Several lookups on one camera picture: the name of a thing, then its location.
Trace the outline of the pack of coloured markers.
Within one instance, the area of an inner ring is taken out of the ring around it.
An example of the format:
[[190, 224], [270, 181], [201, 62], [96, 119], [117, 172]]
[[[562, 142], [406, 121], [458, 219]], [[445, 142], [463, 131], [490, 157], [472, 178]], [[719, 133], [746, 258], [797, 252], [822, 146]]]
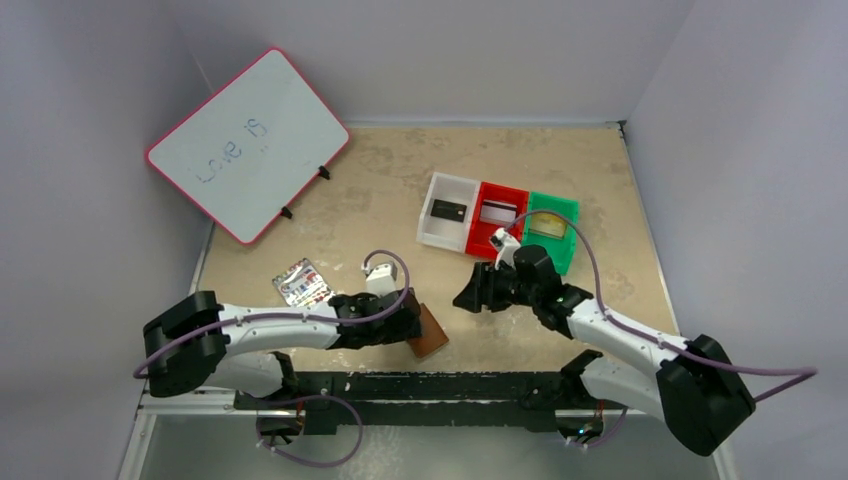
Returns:
[[302, 258], [272, 280], [290, 307], [309, 307], [328, 301], [335, 292], [308, 258]]

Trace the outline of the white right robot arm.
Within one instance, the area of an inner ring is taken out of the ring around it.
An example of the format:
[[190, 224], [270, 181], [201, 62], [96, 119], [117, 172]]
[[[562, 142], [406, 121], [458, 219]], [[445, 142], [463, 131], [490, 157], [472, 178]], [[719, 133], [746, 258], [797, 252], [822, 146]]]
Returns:
[[478, 262], [454, 306], [471, 313], [528, 307], [547, 329], [588, 344], [561, 370], [560, 390], [574, 402], [611, 401], [662, 421], [689, 451], [711, 455], [756, 410], [715, 339], [665, 335], [602, 307], [568, 284], [541, 246], [509, 261]]

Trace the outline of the green plastic bin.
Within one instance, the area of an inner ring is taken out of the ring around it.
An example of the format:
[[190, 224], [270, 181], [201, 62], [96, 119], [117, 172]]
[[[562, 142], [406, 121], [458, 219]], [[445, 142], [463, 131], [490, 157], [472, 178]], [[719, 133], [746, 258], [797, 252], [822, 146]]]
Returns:
[[[573, 199], [531, 192], [528, 197], [527, 210], [555, 211], [571, 222], [577, 223], [580, 206]], [[556, 215], [537, 213], [524, 220], [521, 244], [544, 247], [553, 261], [556, 271], [562, 276], [565, 276], [570, 268], [576, 250], [576, 242], [576, 233]]]

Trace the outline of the white plastic bin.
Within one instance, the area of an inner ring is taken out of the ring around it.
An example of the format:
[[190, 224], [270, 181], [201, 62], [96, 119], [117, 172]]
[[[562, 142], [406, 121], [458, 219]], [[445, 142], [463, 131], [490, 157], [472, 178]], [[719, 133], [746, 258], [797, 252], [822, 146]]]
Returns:
[[416, 240], [464, 253], [481, 182], [434, 172], [419, 215]]

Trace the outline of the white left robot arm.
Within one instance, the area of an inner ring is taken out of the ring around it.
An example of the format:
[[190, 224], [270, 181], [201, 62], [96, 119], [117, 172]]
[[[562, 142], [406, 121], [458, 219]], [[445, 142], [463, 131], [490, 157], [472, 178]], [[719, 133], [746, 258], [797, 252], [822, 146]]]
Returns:
[[419, 338], [421, 307], [410, 289], [337, 294], [307, 307], [257, 308], [195, 292], [143, 328], [146, 357], [134, 370], [157, 398], [203, 386], [263, 398], [294, 385], [288, 348], [358, 350]]

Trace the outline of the brown leather card holder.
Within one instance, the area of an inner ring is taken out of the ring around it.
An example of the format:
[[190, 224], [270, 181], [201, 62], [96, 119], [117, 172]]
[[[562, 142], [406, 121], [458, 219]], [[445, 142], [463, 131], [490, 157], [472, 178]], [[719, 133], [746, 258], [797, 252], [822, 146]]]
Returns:
[[426, 304], [420, 304], [420, 335], [406, 340], [417, 360], [431, 357], [448, 343], [449, 338]]

